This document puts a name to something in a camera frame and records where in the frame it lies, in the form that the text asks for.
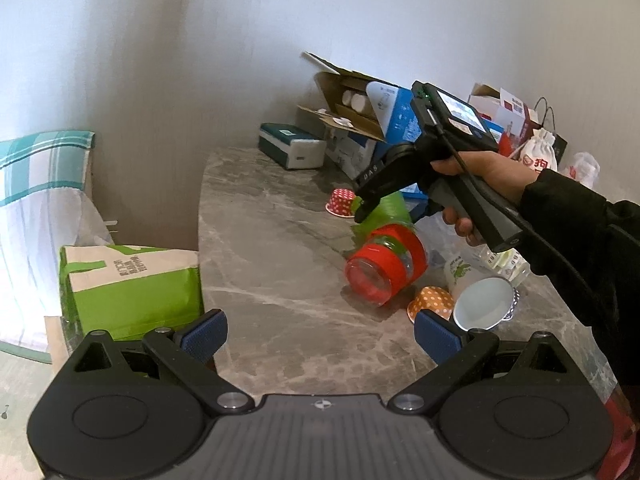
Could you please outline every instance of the white fabric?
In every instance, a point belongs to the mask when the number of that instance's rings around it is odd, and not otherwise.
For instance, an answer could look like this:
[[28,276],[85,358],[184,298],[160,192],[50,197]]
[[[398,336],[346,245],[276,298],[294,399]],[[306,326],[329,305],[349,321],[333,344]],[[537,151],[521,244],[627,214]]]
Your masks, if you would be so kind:
[[540,173],[542,170],[558,170],[553,145],[556,137],[544,128],[533,130],[533,136],[525,143],[520,152],[520,161],[528,168]]
[[0,208],[0,341],[45,352],[44,316],[60,316],[62,245],[113,243],[84,192],[45,189]]

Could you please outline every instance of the white wall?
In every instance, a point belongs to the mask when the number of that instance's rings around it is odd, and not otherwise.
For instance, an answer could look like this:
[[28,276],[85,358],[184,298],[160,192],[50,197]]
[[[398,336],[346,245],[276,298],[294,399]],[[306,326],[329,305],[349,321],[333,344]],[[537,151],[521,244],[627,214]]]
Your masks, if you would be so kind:
[[[99,134],[94,199],[122,242],[196,246],[216,146],[317,99],[310,50],[466,97],[475,81],[544,93],[602,189],[638,189],[632,111],[640,0],[0,0],[0,139]],[[601,102],[598,89],[608,95]]]

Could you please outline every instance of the green plastic container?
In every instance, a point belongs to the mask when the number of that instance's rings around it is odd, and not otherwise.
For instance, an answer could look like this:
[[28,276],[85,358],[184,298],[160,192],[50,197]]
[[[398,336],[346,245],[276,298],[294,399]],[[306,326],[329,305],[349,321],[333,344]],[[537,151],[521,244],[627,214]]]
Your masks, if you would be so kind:
[[[355,214],[362,199],[357,196],[351,204],[351,212]],[[411,222],[411,215],[406,208],[404,198],[400,191],[382,197],[380,204],[375,208],[367,219],[351,227],[357,245],[362,245],[369,235],[376,229],[389,224],[404,225],[413,230],[414,224]]]

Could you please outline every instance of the white cup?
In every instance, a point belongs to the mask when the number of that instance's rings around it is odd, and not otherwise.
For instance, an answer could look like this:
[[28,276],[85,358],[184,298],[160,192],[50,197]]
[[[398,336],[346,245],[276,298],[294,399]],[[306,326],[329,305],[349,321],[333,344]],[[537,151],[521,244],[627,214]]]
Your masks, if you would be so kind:
[[496,326],[511,319],[517,294],[511,284],[467,254],[456,254],[444,267],[455,306],[453,320],[463,330]]

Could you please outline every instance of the green bag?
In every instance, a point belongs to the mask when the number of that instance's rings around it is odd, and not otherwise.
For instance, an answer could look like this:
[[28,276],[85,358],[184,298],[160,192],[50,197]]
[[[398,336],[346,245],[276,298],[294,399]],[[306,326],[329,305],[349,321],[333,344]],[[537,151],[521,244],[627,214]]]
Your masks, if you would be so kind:
[[91,330],[130,340],[158,326],[179,328],[203,312],[198,253],[65,246],[60,249],[60,295],[65,338],[72,348]]

